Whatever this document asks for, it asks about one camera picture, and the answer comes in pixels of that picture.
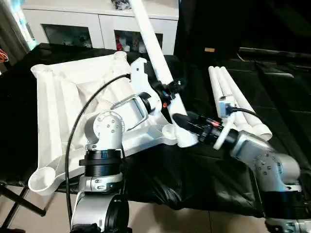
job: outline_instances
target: glass cabinet door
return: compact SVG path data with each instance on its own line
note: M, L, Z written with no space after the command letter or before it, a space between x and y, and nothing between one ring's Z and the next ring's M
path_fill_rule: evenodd
M134 17L100 15L99 19L106 49L146 52ZM150 22L163 54L173 55L178 21L151 18Z
M146 53L146 47L139 32L114 30L118 51L136 51ZM163 34L156 33L157 40L162 48Z
M92 48L92 41L87 27L53 24L42 24L42 27L51 44Z

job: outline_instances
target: floor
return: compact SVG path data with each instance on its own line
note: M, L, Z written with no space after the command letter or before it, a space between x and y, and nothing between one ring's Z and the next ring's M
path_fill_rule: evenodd
M21 188L9 186L15 193ZM23 229L26 233L69 233L66 196L56 193L53 197L42 197L31 191L26 199L40 208L47 206L45 217L19 207L10 229ZM0 223L13 206L13 202L0 197ZM133 233L267 233L264 219L220 212L192 209L174 211L166 206L130 202L129 226Z

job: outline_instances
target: white pole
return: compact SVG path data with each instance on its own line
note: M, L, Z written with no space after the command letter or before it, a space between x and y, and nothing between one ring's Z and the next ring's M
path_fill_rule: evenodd
M141 0L129 0L131 7L134 11L136 20L138 22L140 33L144 44L146 46L150 61L155 71L156 78L163 84L169 84L173 81L173 77L169 70L169 67L165 61L159 42L156 38L156 34L153 30L151 22L148 18L145 7ZM185 106L179 96L176 94L176 98L171 101L168 106L168 110L175 126L175 134L179 147L190 147L198 142L198 137L182 128L180 128L173 120L173 114L180 113L187 115Z

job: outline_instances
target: white tube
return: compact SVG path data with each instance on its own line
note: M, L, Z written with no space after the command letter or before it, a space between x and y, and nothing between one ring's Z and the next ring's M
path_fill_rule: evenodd
M209 78L210 78L210 84L212 86L217 115L220 118L220 111L219 111L219 100L220 97L224 96L222 89L220 87L220 84L218 82L217 73L214 67L208 68Z
M249 104L239 87L236 85L232 77L230 76L229 72L226 70L225 67L220 68L224 78L226 79L230 89L233 93L234 98L236 99L238 105L241 108L250 110L255 112L252 106ZM255 134L261 137L264 140L269 140L272 137L272 133L269 128L264 125L257 117L252 116L250 114L244 114L246 121L253 127Z
M217 74L218 82L220 84L220 87L222 89L224 96L232 96L233 93L231 91L230 86L228 85L228 82L224 78L223 73L221 72L219 67L215 67L215 71ZM244 130L249 133L254 133L253 127L249 125L245 119L245 116L242 112L236 112L235 113L235 119L234 124L237 126L238 130Z
M169 70L169 67L164 59L159 42L156 38L156 34L152 28L147 12L142 4L141 0L129 0L136 20L138 22L140 33L144 44L146 46L150 61L155 71L156 78L163 84L169 84L173 81L173 77ZM185 106L179 96L176 94L176 98L171 101L168 106L168 110L175 126L175 134L179 147L190 147L198 142L198 137L190 132L180 128L173 121L173 114L180 113L187 115Z

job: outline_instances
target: curtain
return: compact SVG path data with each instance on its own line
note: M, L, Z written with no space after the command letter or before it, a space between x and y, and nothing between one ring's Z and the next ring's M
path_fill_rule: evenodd
M0 48L9 56L10 65L21 60L29 47L6 1L0 0Z

